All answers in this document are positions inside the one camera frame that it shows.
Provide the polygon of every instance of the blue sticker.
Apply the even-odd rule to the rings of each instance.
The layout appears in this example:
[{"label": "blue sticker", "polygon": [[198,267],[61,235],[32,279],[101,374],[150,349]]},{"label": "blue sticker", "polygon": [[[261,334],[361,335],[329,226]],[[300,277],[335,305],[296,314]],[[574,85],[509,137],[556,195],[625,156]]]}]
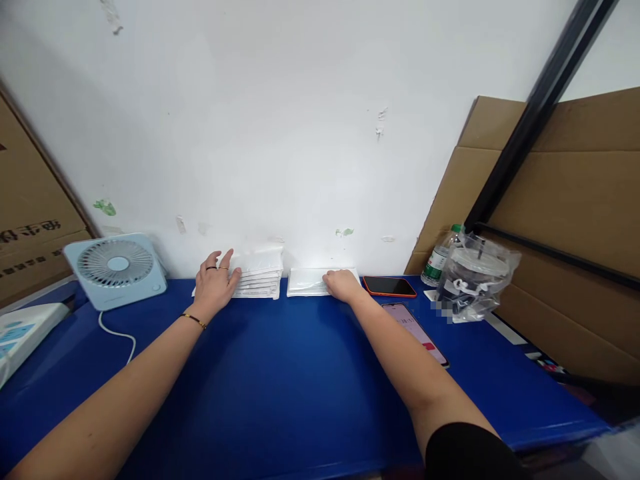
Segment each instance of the blue sticker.
[{"label": "blue sticker", "polygon": [[17,344],[18,344],[18,342],[8,343],[6,345],[0,345],[0,352],[8,353],[9,350],[14,348]]},{"label": "blue sticker", "polygon": [[24,337],[27,332],[33,328],[34,325],[34,323],[30,323],[29,325],[25,325],[24,327],[7,330],[7,332],[5,332],[2,337],[0,337],[0,342],[8,340],[18,340],[19,338]]}]

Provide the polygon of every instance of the orange phone case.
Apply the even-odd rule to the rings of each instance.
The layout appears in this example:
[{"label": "orange phone case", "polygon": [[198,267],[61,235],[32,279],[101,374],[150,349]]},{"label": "orange phone case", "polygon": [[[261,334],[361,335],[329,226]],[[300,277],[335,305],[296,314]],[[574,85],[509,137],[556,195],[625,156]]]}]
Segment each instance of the orange phone case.
[{"label": "orange phone case", "polygon": [[[398,278],[398,277],[371,277],[371,278],[393,278],[393,279],[396,279],[396,280],[404,280],[405,282],[407,282],[407,284],[409,285],[411,290],[413,290],[413,287],[407,281],[407,279],[401,279],[401,278]],[[369,290],[369,286],[367,285],[367,278],[366,277],[362,277],[362,282],[364,282],[365,288],[367,289],[367,291],[369,292],[370,295],[380,295],[382,297],[402,297],[402,298],[416,298],[418,296],[418,294],[415,292],[415,290],[413,290],[413,295],[398,295],[396,293],[372,292],[371,290]]]}]

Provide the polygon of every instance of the fan grille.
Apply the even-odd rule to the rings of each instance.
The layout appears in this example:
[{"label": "fan grille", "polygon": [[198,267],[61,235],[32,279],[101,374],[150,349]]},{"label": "fan grille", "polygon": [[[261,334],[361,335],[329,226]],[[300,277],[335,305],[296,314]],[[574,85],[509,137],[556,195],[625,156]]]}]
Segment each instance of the fan grille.
[{"label": "fan grille", "polygon": [[[129,265],[124,270],[112,270],[108,262],[116,257],[125,258]],[[143,280],[153,267],[153,255],[136,242],[104,240],[94,243],[78,258],[80,274],[101,287],[126,287]]]}]

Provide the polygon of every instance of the finger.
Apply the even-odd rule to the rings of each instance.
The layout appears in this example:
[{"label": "finger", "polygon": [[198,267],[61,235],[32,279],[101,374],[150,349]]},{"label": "finger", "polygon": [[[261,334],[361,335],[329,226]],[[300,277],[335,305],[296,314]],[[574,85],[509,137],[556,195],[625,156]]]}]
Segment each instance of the finger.
[{"label": "finger", "polygon": [[229,268],[229,262],[231,261],[231,256],[233,255],[233,249],[229,250],[225,253],[225,256],[220,260],[220,268]]},{"label": "finger", "polygon": [[231,292],[234,292],[235,288],[238,286],[238,282],[240,281],[241,276],[242,276],[242,270],[240,270],[240,267],[238,267],[236,268],[236,270],[233,271],[233,274],[229,279],[229,285],[227,288],[229,288]]},{"label": "finger", "polygon": [[220,256],[222,252],[220,250],[216,250],[215,252],[212,252],[210,254],[210,256],[207,257],[207,259],[205,260],[205,269],[207,267],[215,267],[215,264],[218,262],[218,257]]}]

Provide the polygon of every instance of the black sleeve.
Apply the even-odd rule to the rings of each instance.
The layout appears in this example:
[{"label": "black sleeve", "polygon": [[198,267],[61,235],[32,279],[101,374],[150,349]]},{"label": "black sleeve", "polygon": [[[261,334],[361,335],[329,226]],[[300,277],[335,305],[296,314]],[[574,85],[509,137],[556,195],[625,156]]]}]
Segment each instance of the black sleeve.
[{"label": "black sleeve", "polygon": [[443,425],[427,444],[425,480],[530,478],[502,440],[470,423]]}]

